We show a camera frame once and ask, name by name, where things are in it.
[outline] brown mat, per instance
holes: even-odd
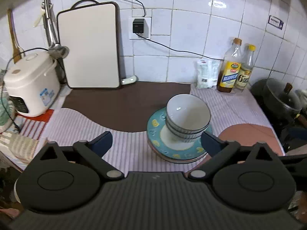
[[[177,94],[189,94],[189,84],[141,82],[120,89],[73,89],[62,107],[117,131],[146,131],[147,121]]]

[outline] plastic bag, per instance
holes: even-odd
[[[196,88],[216,88],[221,61],[207,58],[197,61]]]

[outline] stacked bowls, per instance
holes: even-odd
[[[205,102],[191,94],[172,97],[166,105],[165,125],[181,141],[196,141],[207,129],[211,119]]]

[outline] blue plate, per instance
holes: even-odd
[[[147,122],[147,137],[150,146],[163,159],[174,163],[191,163],[202,158],[206,151],[201,138],[192,143],[184,143],[174,136],[165,125],[166,108],[151,115]],[[206,129],[212,133],[211,125]]]

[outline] cooking oil bottle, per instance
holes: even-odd
[[[241,44],[241,39],[234,38],[231,48],[224,55],[224,61],[217,81],[217,89],[220,92],[230,93],[234,86],[242,62]]]
[[[238,78],[234,84],[236,88],[243,90],[246,87],[249,77],[251,75],[251,71],[254,67],[253,57],[255,50],[256,47],[254,45],[248,45],[248,51],[243,58],[242,65],[238,73]]]

